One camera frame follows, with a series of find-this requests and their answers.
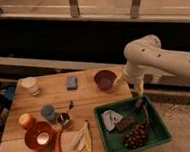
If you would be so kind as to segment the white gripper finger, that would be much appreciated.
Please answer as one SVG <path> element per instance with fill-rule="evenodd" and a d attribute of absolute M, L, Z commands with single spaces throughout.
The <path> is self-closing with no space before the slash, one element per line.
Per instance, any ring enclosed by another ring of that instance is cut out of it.
<path fill-rule="evenodd" d="M 135 86 L 136 86 L 137 95 L 139 95 L 141 97 L 143 95 L 143 92 L 144 92 L 143 82 L 136 84 Z"/>
<path fill-rule="evenodd" d="M 124 79 L 123 79 L 123 76 L 119 76 L 115 81 L 114 81 L 114 83 L 113 83 L 113 86 L 119 86 L 121 83 L 123 83 L 124 82 Z"/>

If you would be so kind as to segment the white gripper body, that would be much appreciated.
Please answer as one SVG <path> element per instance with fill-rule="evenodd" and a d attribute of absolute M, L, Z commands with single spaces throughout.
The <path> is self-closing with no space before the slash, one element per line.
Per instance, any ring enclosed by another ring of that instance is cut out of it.
<path fill-rule="evenodd" d="M 145 68 L 136 66 L 131 63 L 126 63 L 122 71 L 122 78 L 129 84 L 140 84 L 144 79 Z"/>

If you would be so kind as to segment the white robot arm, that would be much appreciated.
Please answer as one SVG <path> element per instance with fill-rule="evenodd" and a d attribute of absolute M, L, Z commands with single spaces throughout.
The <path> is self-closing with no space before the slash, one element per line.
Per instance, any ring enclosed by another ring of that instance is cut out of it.
<path fill-rule="evenodd" d="M 142 91 L 147 67 L 157 68 L 186 83 L 190 82 L 190 52 L 162 49 L 161 40 L 153 34 L 129 42 L 123 52 L 127 62 L 114 82 L 115 85 L 126 82 Z"/>

